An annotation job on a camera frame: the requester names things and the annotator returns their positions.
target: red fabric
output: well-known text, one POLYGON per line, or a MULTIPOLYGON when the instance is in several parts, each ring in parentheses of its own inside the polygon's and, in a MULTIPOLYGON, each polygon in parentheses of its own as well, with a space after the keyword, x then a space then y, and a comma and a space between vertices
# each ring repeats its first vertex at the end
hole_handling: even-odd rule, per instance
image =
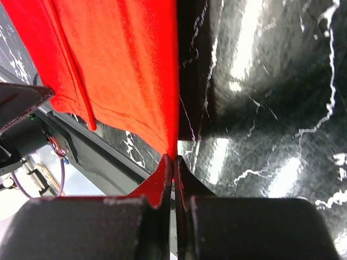
POLYGON ((2 0, 52 106, 177 155, 175 0, 2 0))

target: red cloth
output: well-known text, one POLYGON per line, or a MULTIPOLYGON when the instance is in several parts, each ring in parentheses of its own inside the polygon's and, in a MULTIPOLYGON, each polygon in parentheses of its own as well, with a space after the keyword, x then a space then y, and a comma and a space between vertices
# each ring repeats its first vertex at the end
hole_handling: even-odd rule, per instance
POLYGON ((52 106, 177 155, 175 0, 2 0, 52 106))

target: black marble surface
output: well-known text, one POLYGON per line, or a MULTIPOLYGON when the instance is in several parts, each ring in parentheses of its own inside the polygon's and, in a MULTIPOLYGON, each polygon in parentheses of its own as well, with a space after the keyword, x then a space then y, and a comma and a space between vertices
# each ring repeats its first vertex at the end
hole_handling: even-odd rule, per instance
MULTIPOLYGON (((0 18, 1 65, 30 82, 0 18)), ((347 259, 347 2, 179 0, 178 26, 178 147, 193 174, 219 196, 309 200, 347 259)), ((96 134, 156 168, 138 136, 102 123, 96 134)))

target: purple cable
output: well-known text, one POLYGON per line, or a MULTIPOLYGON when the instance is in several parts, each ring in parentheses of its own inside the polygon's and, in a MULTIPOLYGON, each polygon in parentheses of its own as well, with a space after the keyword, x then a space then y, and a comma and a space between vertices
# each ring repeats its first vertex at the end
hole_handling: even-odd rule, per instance
MULTIPOLYGON (((60 189, 59 192, 57 194, 57 197, 59 197, 62 193, 63 193, 63 189, 64 189, 64 184, 65 184, 65 166, 64 166, 64 158, 60 159, 60 167, 61 167, 61 181, 60 181, 60 189)), ((20 184, 20 182, 17 179, 17 176, 15 175, 15 172, 11 172, 11 176, 13 178, 13 180, 15 181, 15 184, 17 185, 18 189, 23 192, 23 194, 25 196, 27 196, 29 199, 32 198, 32 196, 30 196, 25 189, 22 187, 22 185, 20 184)))

